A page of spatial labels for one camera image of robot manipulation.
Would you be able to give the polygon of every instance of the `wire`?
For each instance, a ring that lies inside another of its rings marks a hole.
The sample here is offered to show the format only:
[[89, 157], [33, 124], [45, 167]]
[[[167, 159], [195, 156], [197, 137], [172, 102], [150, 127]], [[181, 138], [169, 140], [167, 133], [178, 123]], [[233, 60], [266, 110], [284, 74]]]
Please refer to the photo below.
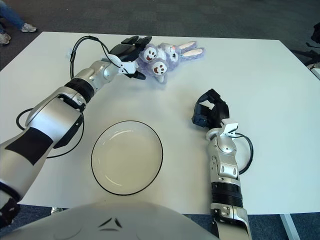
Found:
[[[21, 126], [21, 124], [20, 124], [20, 122], [19, 122], [19, 121], [20, 121], [20, 118], [21, 118], [21, 116], [22, 116], [23, 114], [25, 114], [25, 113], [27, 113], [27, 112], [30, 112], [32, 109], [33, 109], [33, 108], [28, 108], [28, 109], [20, 112], [20, 113], [18, 114], [18, 116], [16, 117], [16, 119], [15, 119], [16, 125], [17, 125], [18, 128], [21, 129], [22, 131], [24, 131], [25, 128], [24, 128], [23, 126]], [[83, 122], [82, 122], [82, 133], [81, 133], [81, 136], [80, 136], [78, 142], [77, 142], [77, 143], [74, 145], [74, 147], [71, 148], [69, 151], [66, 151], [66, 152], [64, 152], [64, 153], [61, 153], [61, 154], [59, 154], [59, 155], [48, 156], [47, 159], [53, 159], [53, 158], [57, 158], [57, 157], [61, 157], [61, 156], [63, 156], [63, 155], [66, 155], [66, 154], [70, 153], [73, 149], [75, 149], [75, 148], [79, 145], [79, 143], [80, 143], [81, 140], [82, 140], [82, 137], [84, 136], [84, 131], [85, 131], [85, 117], [84, 117], [84, 114], [83, 114], [83, 113], [81, 113], [81, 116], [82, 116], [82, 119], [83, 119]]]
[[242, 133], [239, 133], [239, 132], [235, 132], [235, 134], [239, 135], [239, 136], [229, 136], [229, 137], [230, 138], [234, 138], [234, 139], [245, 138], [245, 140], [248, 142], [249, 147], [250, 147], [250, 158], [249, 158], [249, 161], [247, 162], [247, 164], [245, 165], [245, 167], [239, 171], [239, 174], [241, 175], [241, 174], [245, 173], [249, 169], [249, 167], [250, 167], [250, 165], [252, 163], [252, 160], [254, 158], [254, 146], [253, 146], [253, 144], [252, 144], [252, 142], [251, 142], [249, 137], [247, 137], [247, 136], [245, 136], [245, 135], [243, 135]]
[[21, 126], [19, 120], [20, 120], [20, 118], [21, 118], [21, 116], [22, 116], [23, 114], [25, 114], [25, 113], [27, 113], [27, 112], [30, 112], [32, 109], [33, 109], [33, 108], [28, 108], [28, 109], [20, 112], [19, 115], [16, 116], [15, 123], [16, 123], [16, 125], [18, 126], [18, 128], [20, 128], [22, 131], [25, 130], [25, 128], [24, 128], [23, 126]]
[[47, 157], [46, 157], [47, 159], [53, 159], [53, 158], [57, 158], [57, 157], [61, 157], [61, 156], [63, 156], [63, 155], [66, 155], [66, 154], [70, 153], [73, 149], [75, 149], [75, 148], [79, 145], [79, 143], [80, 143], [81, 140], [82, 140], [82, 137], [84, 136], [84, 131], [85, 131], [85, 117], [84, 117], [84, 114], [83, 114], [83, 113], [81, 113], [81, 115], [82, 115], [82, 118], [83, 118], [83, 122], [82, 122], [82, 133], [81, 133], [81, 136], [80, 136], [78, 142], [77, 142], [77, 143], [74, 145], [74, 147], [71, 148], [69, 151], [66, 151], [66, 152], [64, 152], [64, 153], [61, 153], [61, 154], [59, 154], [59, 155], [47, 156]]
[[[110, 53], [109, 52], [109, 49], [108, 47], [102, 42], [99, 40], [99, 38], [97, 37], [94, 37], [94, 36], [83, 36], [81, 38], [79, 38], [79, 40], [74, 44], [73, 46], [73, 49], [72, 49], [72, 53], [71, 53], [71, 57], [70, 57], [70, 78], [72, 79], [74, 77], [74, 65], [75, 65], [75, 59], [76, 59], [76, 52], [77, 52], [77, 48], [79, 47], [80, 43], [82, 43], [84, 40], [87, 40], [87, 39], [90, 39], [90, 40], [93, 40], [93, 41], [96, 41], [98, 43], [100, 43], [101, 47], [102, 47], [102, 50], [106, 56], [106, 58], [113, 64], [115, 65], [117, 68], [120, 68], [118, 65], [116, 65], [109, 57], [108, 57], [108, 54]], [[19, 129], [21, 129], [22, 131], [25, 130], [24, 127], [21, 126], [20, 124], [20, 118], [23, 114], [27, 113], [27, 112], [30, 112], [33, 108], [28, 108], [24, 111], [22, 111], [21, 113], [19, 113], [19, 115], [16, 117], [15, 119], [15, 123], [16, 125], [18, 126]], [[83, 119], [83, 122], [82, 122], [82, 132], [81, 132], [81, 136], [78, 140], [78, 142], [75, 144], [75, 146], [73, 148], [71, 148], [70, 150], [62, 153], [62, 154], [58, 154], [58, 155], [54, 155], [54, 156], [48, 156], [47, 159], [53, 159], [53, 158], [57, 158], [57, 157], [61, 157], [63, 155], [66, 155], [68, 153], [70, 153], [72, 150], [74, 150], [78, 145], [79, 143], [81, 142], [83, 136], [84, 136], [84, 131], [85, 131], [85, 117], [84, 117], [84, 114], [81, 113], [81, 116], [82, 116], [82, 119]]]
[[93, 40], [93, 41], [96, 41], [98, 43], [100, 43], [101, 47], [102, 47], [102, 50], [106, 56], [106, 58], [110, 61], [110, 63], [112, 63], [113, 65], [115, 65], [117, 68], [120, 68], [120, 66], [118, 66], [117, 64], [115, 64], [109, 57], [108, 57], [108, 54], [110, 53], [108, 47], [97, 37], [94, 37], [94, 36], [83, 36], [81, 38], [79, 38], [78, 41], [76, 41], [76, 43], [74, 44], [73, 46], [73, 49], [72, 49], [72, 53], [71, 53], [71, 56], [70, 56], [70, 78], [72, 79], [75, 74], [74, 74], [74, 65], [75, 65], [75, 58], [76, 58], [76, 52], [77, 52], [77, 49], [80, 45], [80, 43], [82, 43], [84, 40], [87, 40], [87, 39], [90, 39], [90, 40]]

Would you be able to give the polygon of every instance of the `shoe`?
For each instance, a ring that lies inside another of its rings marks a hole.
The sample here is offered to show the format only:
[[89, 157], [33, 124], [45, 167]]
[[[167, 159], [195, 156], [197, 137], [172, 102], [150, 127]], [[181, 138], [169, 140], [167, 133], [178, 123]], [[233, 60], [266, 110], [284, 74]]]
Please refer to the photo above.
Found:
[[8, 38], [9, 38], [8, 40], [10, 41], [11, 40], [11, 36], [6, 32], [4, 34], [8, 36]]
[[33, 33], [35, 31], [37, 31], [37, 28], [28, 23], [25, 23], [21, 28], [21, 32], [23, 33], [27, 33], [27, 32]]
[[0, 33], [0, 44], [8, 44], [10, 43], [11, 37], [6, 33]]

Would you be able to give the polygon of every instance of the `stuffed bunny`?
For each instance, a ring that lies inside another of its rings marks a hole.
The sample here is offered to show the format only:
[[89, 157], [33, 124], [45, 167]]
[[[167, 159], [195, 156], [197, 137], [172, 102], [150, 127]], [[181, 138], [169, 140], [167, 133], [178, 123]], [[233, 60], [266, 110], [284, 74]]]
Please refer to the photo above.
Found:
[[200, 58], [204, 48], [196, 48], [197, 42], [191, 41], [179, 46], [161, 43], [157, 47], [148, 44], [139, 54], [139, 71], [155, 77], [160, 83], [167, 82], [167, 72], [174, 70], [181, 61]]

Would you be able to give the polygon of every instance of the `floor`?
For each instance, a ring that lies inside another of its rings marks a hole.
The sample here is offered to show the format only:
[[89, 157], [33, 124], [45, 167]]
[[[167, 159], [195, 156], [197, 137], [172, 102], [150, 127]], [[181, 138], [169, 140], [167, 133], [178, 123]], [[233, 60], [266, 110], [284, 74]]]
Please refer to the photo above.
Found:
[[[0, 47], [0, 70], [42, 31], [152, 36], [277, 39], [289, 49], [310, 51], [319, 0], [7, 0], [21, 17], [39, 28], [22, 33], [4, 19], [11, 35]], [[50, 208], [22, 206], [13, 229], [50, 215]], [[187, 215], [209, 229], [209, 215]], [[292, 214], [302, 240], [319, 239], [320, 213]], [[254, 240], [286, 239], [279, 215], [250, 215]]]

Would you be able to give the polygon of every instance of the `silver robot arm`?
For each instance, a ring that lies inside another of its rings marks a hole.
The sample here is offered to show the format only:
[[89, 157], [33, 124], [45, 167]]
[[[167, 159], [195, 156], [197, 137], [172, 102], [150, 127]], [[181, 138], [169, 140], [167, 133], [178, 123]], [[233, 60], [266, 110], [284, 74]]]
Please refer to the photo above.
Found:
[[[100, 42], [96, 37], [85, 38]], [[91, 98], [117, 74], [146, 78], [136, 71], [134, 61], [150, 40], [150, 36], [133, 36], [116, 45], [106, 59], [95, 61], [35, 106], [24, 131], [0, 145], [1, 227], [10, 224], [17, 215], [20, 209], [17, 202], [36, 179], [49, 152], [67, 145], [83, 124], [82, 113]]]
[[212, 233], [221, 240], [251, 240], [248, 215], [243, 208], [236, 162], [237, 148], [232, 139], [238, 124], [223, 119], [222, 125], [222, 128], [213, 128], [206, 134], [210, 141], [207, 151], [212, 194]]
[[[214, 107], [200, 103], [209, 101]], [[251, 240], [247, 211], [243, 208], [237, 148], [232, 139], [238, 123], [230, 120], [229, 107], [213, 89], [203, 94], [194, 106], [192, 122], [209, 128], [209, 171], [212, 202], [211, 232], [221, 240]]]

